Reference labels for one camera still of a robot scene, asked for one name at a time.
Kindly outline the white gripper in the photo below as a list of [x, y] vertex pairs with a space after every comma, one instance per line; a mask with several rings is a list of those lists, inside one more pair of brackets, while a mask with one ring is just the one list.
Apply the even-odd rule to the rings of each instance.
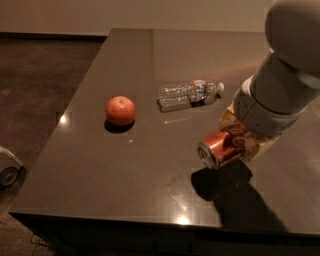
[[244, 139], [240, 159], [250, 162], [267, 152], [306, 111], [282, 114], [267, 109], [251, 92], [253, 77], [249, 77], [236, 91], [233, 106], [227, 107], [220, 117], [218, 128], [226, 132], [240, 132]]

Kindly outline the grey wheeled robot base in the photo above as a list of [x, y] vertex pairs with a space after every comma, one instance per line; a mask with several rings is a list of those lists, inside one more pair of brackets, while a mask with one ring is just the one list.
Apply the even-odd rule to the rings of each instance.
[[22, 161], [11, 151], [0, 146], [0, 187], [11, 186], [23, 168]]

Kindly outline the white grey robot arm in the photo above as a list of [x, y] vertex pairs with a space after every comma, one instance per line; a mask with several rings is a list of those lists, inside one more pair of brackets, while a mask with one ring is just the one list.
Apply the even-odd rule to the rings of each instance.
[[265, 36], [270, 52], [220, 119], [217, 165], [270, 148], [319, 95], [320, 0], [276, 0]]

